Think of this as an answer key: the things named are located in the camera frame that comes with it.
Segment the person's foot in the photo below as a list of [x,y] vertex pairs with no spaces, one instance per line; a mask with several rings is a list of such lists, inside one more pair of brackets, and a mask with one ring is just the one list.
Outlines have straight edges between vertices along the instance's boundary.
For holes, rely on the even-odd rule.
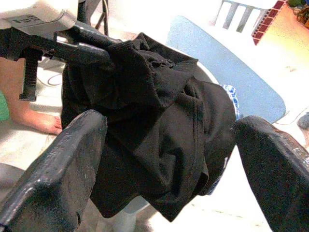
[[11,119],[39,131],[50,133],[50,134],[60,134],[62,131],[61,120],[57,116],[38,113],[33,110],[29,110],[28,112],[23,112],[20,115],[12,115]]

